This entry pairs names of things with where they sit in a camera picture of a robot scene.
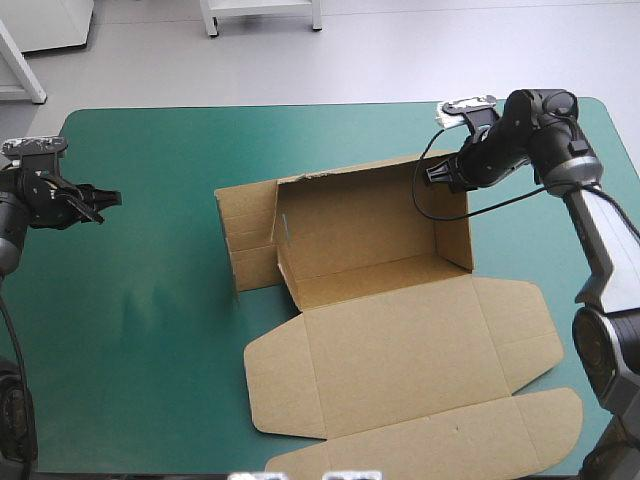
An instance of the corrugated cardboard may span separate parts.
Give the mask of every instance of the corrugated cardboard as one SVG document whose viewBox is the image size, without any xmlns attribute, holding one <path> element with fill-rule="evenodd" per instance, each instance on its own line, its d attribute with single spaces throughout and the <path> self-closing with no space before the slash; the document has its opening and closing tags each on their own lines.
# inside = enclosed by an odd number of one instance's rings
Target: corrugated cardboard
<svg viewBox="0 0 640 480">
<path fill-rule="evenodd" d="M 468 222 L 434 225 L 416 212 L 414 166 L 400 157 L 216 190 L 237 290 L 285 273 L 305 310 L 468 273 Z M 464 194 L 418 188 L 439 213 L 466 211 Z"/>
<path fill-rule="evenodd" d="M 294 480 L 511 478 L 577 440 L 573 392 L 511 397 L 562 358 L 540 291 L 470 275 L 469 224 L 416 212 L 414 162 L 216 191 L 237 289 L 284 280 L 303 312 L 245 350 L 256 427 L 328 439 L 270 462 Z M 467 211 L 446 187 L 418 195 L 436 215 Z"/>
<path fill-rule="evenodd" d="M 501 398 L 340 437 L 275 457 L 267 471 L 312 480 L 374 469 L 388 480 L 507 480 L 540 472 L 573 448 L 582 403 L 570 389 Z"/>
</svg>

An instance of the white shelf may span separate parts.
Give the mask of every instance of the white shelf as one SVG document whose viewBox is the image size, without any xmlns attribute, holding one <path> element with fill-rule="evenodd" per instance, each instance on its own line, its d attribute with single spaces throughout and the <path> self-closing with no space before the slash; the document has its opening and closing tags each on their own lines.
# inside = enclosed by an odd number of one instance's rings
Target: white shelf
<svg viewBox="0 0 640 480">
<path fill-rule="evenodd" d="M 274 13 L 308 13 L 311 0 L 209 0 L 214 16 L 240 16 Z"/>
<path fill-rule="evenodd" d="M 207 33 L 218 36 L 218 18 L 242 15 L 306 13 L 313 19 L 313 29 L 322 30 L 322 0 L 200 0 L 200 10 Z"/>
</svg>

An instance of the shelf leg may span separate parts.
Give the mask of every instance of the shelf leg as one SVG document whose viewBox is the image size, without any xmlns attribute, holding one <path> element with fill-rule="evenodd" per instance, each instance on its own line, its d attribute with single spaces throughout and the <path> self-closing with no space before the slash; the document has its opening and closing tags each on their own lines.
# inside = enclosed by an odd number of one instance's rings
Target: shelf leg
<svg viewBox="0 0 640 480">
<path fill-rule="evenodd" d="M 209 0 L 200 0 L 200 10 L 202 11 L 202 19 L 204 20 L 204 26 L 207 29 L 207 35 L 210 37 L 218 36 L 218 27 L 213 20 L 211 14 L 211 8 L 209 7 Z"/>
<path fill-rule="evenodd" d="M 322 0 L 311 1 L 311 12 L 313 15 L 313 29 L 319 32 L 322 30 Z"/>
</svg>

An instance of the black cable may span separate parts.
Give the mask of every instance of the black cable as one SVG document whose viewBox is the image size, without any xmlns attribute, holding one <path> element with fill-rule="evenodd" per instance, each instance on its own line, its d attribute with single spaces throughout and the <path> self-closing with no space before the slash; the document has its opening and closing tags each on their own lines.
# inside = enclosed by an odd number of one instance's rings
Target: black cable
<svg viewBox="0 0 640 480">
<path fill-rule="evenodd" d="M 590 193 L 593 193 L 594 195 L 597 195 L 598 197 L 606 200 L 613 208 L 616 209 L 616 211 L 618 212 L 618 214 L 622 218 L 623 222 L 627 225 L 629 230 L 631 230 L 633 232 L 633 234 L 636 236 L 638 241 L 640 241 L 640 230 L 633 224 L 633 222 L 629 218 L 629 215 L 627 215 L 627 212 L 624 211 L 622 206 L 611 195 L 603 192 L 600 188 L 598 188 L 596 186 L 597 184 L 586 184 L 585 185 L 585 184 L 580 184 L 580 183 L 569 183 L 569 182 L 556 183 L 556 184 L 553 184 L 553 185 L 540 187 L 540 188 L 538 188 L 536 190 L 532 190 L 531 192 L 525 193 L 523 195 L 519 195 L 517 197 L 510 198 L 509 200 L 505 200 L 503 202 L 496 203 L 496 204 L 491 205 L 489 207 L 481 208 L 480 210 L 476 210 L 476 211 L 471 212 L 471 213 L 466 213 L 464 215 L 457 215 L 457 216 L 453 216 L 453 217 L 439 217 L 439 216 L 436 216 L 436 215 L 431 215 L 430 213 L 426 212 L 420 206 L 420 204 L 418 203 L 418 198 L 417 198 L 417 195 L 416 195 L 416 183 L 417 183 L 418 173 L 420 171 L 420 166 L 421 166 L 422 162 L 424 161 L 425 157 L 427 156 L 427 153 L 429 153 L 429 150 L 431 150 L 431 147 L 433 146 L 433 143 L 436 141 L 436 139 L 440 135 L 442 135 L 444 133 L 444 131 L 445 131 L 444 129 L 439 130 L 431 138 L 431 140 L 427 144 L 427 148 L 425 148 L 424 152 L 422 152 L 422 155 L 420 155 L 420 158 L 416 162 L 416 168 L 413 171 L 413 181 L 411 183 L 411 197 L 413 199 L 413 204 L 416 207 L 416 210 L 418 210 L 418 212 L 423 217 L 425 217 L 425 218 L 427 218 L 429 220 L 436 221 L 436 222 L 454 222 L 454 221 L 457 221 L 457 220 L 465 220 L 467 218 L 475 217 L 476 215 L 481 215 L 483 213 L 487 213 L 487 212 L 490 212 L 492 210 L 496 210 L 498 208 L 502 208 L 504 206 L 511 205 L 512 203 L 516 203 L 516 202 L 519 202 L 521 200 L 525 200 L 527 198 L 533 197 L 534 195 L 538 195 L 539 193 L 542 193 L 544 191 L 548 191 L 549 189 L 551 189 L 553 187 L 571 186 L 573 188 L 568 190 L 563 195 L 563 198 L 566 197 L 567 195 L 571 194 L 571 193 L 574 193 L 574 192 L 578 191 L 578 190 L 586 190 L 586 191 L 588 191 Z"/>
<path fill-rule="evenodd" d="M 524 200 L 526 198 L 529 197 L 533 197 L 534 195 L 537 195 L 539 193 L 542 193 L 546 190 L 546 187 L 541 187 L 538 188 L 537 190 L 533 190 L 529 193 L 525 193 L 524 195 L 520 195 L 518 197 L 514 197 L 511 198 L 509 200 L 505 200 L 504 202 L 500 202 L 500 203 L 496 203 L 495 205 L 491 205 L 490 207 L 485 207 L 482 208 L 480 210 L 476 210 L 475 212 L 471 212 L 471 213 L 465 213 L 464 215 L 458 215 L 455 217 L 439 217 L 436 215 L 431 215 L 430 213 L 427 213 L 418 203 L 418 198 L 416 195 L 416 183 L 418 180 L 418 173 L 420 171 L 420 166 L 422 165 L 422 162 L 424 161 L 425 157 L 427 156 L 427 153 L 429 153 L 429 150 L 431 150 L 431 147 L 433 146 L 433 143 L 436 141 L 436 139 L 442 135 L 444 133 L 444 129 L 439 130 L 433 137 L 431 137 L 431 140 L 429 141 L 429 143 L 427 144 L 427 148 L 424 149 L 424 152 L 422 152 L 422 155 L 420 155 L 420 158 L 418 159 L 418 161 L 416 162 L 416 168 L 413 171 L 413 181 L 411 183 L 411 197 L 413 199 L 413 204 L 416 207 L 416 210 L 418 210 L 418 212 L 420 212 L 420 214 L 423 217 L 428 218 L 429 220 L 433 220 L 436 222 L 453 222 L 456 220 L 464 220 L 467 218 L 471 218 L 471 217 L 475 217 L 476 215 L 481 215 L 483 213 L 487 213 L 490 212 L 491 210 L 496 210 L 498 208 L 504 207 L 506 205 L 510 205 L 512 203 L 516 203 L 519 202 L 521 200 Z"/>
<path fill-rule="evenodd" d="M 16 360 L 18 362 L 18 373 L 20 374 L 20 383 L 22 386 L 22 401 L 24 403 L 24 416 L 25 422 L 27 424 L 27 448 L 25 454 L 25 464 L 24 468 L 22 469 L 22 479 L 28 480 L 31 475 L 31 462 L 33 460 L 33 449 L 36 442 L 35 432 L 33 431 L 33 419 L 31 418 L 31 402 L 29 402 L 29 389 L 27 387 L 27 370 L 24 366 L 24 358 L 22 357 L 20 342 L 18 341 L 18 336 L 16 335 L 16 330 L 13 326 L 11 315 L 9 314 L 9 309 L 4 303 L 2 295 L 0 295 L 0 311 L 2 311 L 4 323 L 7 326 L 7 331 L 9 332 L 9 337 L 11 338 L 11 345 L 13 346 L 13 351 L 16 355 Z"/>
</svg>

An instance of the white cabinet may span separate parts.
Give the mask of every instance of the white cabinet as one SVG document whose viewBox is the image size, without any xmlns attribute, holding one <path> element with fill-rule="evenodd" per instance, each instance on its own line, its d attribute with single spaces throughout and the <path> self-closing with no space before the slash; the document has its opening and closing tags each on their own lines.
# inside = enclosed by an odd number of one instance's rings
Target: white cabinet
<svg viewBox="0 0 640 480">
<path fill-rule="evenodd" d="M 200 0 L 200 10 L 207 33 L 218 36 L 218 17 L 307 13 L 313 29 L 322 30 L 322 0 Z"/>
<path fill-rule="evenodd" d="M 0 19 L 22 52 L 83 45 L 93 0 L 0 0 Z"/>
</svg>

